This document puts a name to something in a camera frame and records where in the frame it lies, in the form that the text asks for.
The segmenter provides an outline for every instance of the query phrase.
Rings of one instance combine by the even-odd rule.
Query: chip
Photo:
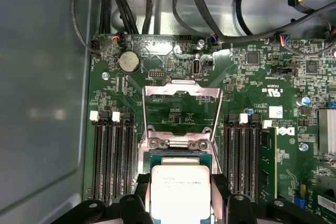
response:
[[[317,60],[306,61],[306,73],[318,73],[319,62]]]
[[[233,84],[227,84],[226,85],[226,90],[227,91],[234,91],[235,90],[235,86]]]
[[[246,55],[247,64],[258,65],[259,64],[259,53],[258,52],[247,52]]]

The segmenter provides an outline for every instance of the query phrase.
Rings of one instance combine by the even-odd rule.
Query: screw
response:
[[[198,148],[200,150],[205,150],[208,148],[208,144],[206,143],[206,141],[199,141],[198,143]]]
[[[205,41],[203,39],[200,39],[198,42],[197,42],[197,46],[199,48],[203,48],[205,47]]]
[[[299,150],[302,151],[302,152],[305,152],[309,149],[309,145],[306,144],[306,143],[300,143],[299,145]]]
[[[97,206],[98,206],[97,203],[92,203],[92,204],[89,205],[89,208],[94,208],[94,207],[97,207]]]
[[[242,201],[242,200],[244,200],[244,197],[242,195],[236,195],[235,199],[239,200],[239,201]]]
[[[285,206],[285,203],[283,203],[282,201],[280,200],[276,200],[273,202],[274,205],[276,205],[277,207],[284,207]]]
[[[150,148],[157,148],[159,145],[158,141],[157,140],[150,140],[149,141],[149,146]]]
[[[110,74],[107,72],[103,72],[101,74],[101,77],[103,78],[104,81],[107,81],[110,78]]]

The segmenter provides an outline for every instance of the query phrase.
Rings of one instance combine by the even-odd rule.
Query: capacitor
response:
[[[246,113],[247,115],[252,115],[254,111],[251,108],[244,108],[244,113]]]
[[[300,143],[299,144],[299,150],[302,151],[302,152],[305,152],[309,149],[309,145],[306,144],[306,143]]]
[[[299,97],[296,100],[296,104],[298,106],[309,106],[310,105],[310,98],[309,97]]]

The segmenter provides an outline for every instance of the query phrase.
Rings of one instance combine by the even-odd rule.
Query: green circuit board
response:
[[[96,35],[94,43],[104,45],[111,38],[112,35]],[[215,140],[233,193],[248,192],[255,201],[270,200],[275,195],[294,201],[295,195],[301,195],[307,208],[319,211],[313,202],[316,176],[336,177],[336,169],[320,160],[318,147],[318,110],[336,98],[333,52],[316,57],[296,56],[267,39],[237,45],[212,45],[204,39],[206,45],[199,50],[200,38],[193,36],[125,38],[127,50],[140,58],[136,73],[125,74],[119,68],[118,58],[125,49],[117,43],[101,55],[91,55],[88,111],[108,116],[118,111],[127,124],[120,129],[102,124],[97,130],[88,115],[85,199],[99,198],[110,204],[114,196],[134,190],[139,173],[138,143],[144,130],[142,88],[164,86],[172,80],[194,80],[201,87],[223,90]],[[324,41],[292,40],[290,45],[317,51],[324,47]],[[200,71],[193,74],[196,53],[200,54]],[[107,80],[102,78],[104,72],[108,73]],[[311,104],[299,106],[300,97],[309,97]],[[217,102],[181,93],[172,97],[155,95],[146,100],[148,124],[174,134],[200,132],[213,123]],[[256,126],[253,124],[251,129],[256,127],[256,131],[242,129],[239,123],[239,115],[247,111],[252,111],[249,118],[254,116]],[[248,147],[252,140],[256,146]],[[258,151],[263,143],[267,146]],[[302,151],[302,143],[309,149]],[[231,158],[236,162],[229,164]]]

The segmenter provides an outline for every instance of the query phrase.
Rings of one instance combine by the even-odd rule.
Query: integrated circuit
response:
[[[259,53],[256,51],[247,52],[246,63],[249,65],[259,65]]]
[[[317,60],[306,61],[306,73],[318,73],[319,62]]]

